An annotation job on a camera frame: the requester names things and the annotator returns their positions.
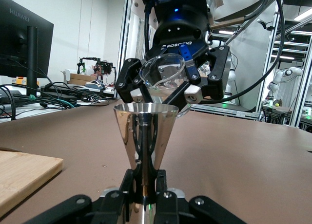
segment brown table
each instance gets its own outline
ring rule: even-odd
[[[64,170],[9,213],[19,224],[76,195],[96,200],[129,168],[113,106],[0,124],[1,146],[64,159]],[[168,187],[202,194],[249,224],[312,223],[312,134],[200,112],[177,119],[162,169]]]

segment metal jigger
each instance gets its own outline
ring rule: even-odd
[[[131,103],[114,107],[121,137],[134,172],[134,202],[144,210],[156,202],[155,180],[166,150],[178,107]]]

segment transparent glass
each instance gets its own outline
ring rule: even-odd
[[[178,54],[164,54],[145,62],[140,69],[140,77],[154,101],[163,103],[184,81],[188,81],[185,70],[185,60]],[[185,106],[177,115],[181,117],[191,108]]]

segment jigger rim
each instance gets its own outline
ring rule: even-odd
[[[130,113],[168,113],[178,112],[179,108],[177,106],[161,103],[125,103],[115,105],[114,110]]]

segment cardboard box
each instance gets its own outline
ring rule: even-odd
[[[80,74],[70,74],[70,80],[68,81],[69,84],[78,84],[78,85],[85,85],[86,82],[90,82],[95,80],[95,76],[91,75],[80,75]]]

